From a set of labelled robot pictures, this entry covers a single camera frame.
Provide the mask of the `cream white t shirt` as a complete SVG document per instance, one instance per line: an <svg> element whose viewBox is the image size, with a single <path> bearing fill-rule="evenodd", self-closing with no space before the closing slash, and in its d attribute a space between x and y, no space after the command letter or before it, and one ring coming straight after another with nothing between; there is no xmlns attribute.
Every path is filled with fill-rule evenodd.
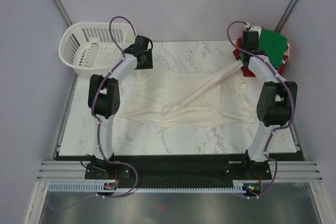
<svg viewBox="0 0 336 224"><path fill-rule="evenodd" d="M239 76L240 61L216 73L140 71L122 116L157 127L251 124L255 108Z"/></svg>

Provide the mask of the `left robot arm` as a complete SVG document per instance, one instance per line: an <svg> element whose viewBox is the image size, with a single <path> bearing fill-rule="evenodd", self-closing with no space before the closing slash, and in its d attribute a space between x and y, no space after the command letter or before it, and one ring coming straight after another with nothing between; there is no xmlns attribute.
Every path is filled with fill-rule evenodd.
<svg viewBox="0 0 336 224"><path fill-rule="evenodd" d="M87 169L96 170L103 178L111 178L115 173L112 126L121 104L120 83L133 70L153 68L152 49L151 39L137 35L106 76L94 74L90 78L88 106L97 120L97 143Z"/></svg>

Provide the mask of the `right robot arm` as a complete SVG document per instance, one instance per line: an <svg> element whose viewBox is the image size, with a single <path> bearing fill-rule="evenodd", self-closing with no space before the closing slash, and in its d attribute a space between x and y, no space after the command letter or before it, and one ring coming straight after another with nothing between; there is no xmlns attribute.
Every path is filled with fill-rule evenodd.
<svg viewBox="0 0 336 224"><path fill-rule="evenodd" d="M297 84L287 81L271 65L268 56L259 50L259 32L248 28L243 31L239 48L239 60L262 84L256 114L258 129L251 146L244 154L241 174L254 178L259 171L268 170L269 148L276 131L293 123Z"/></svg>

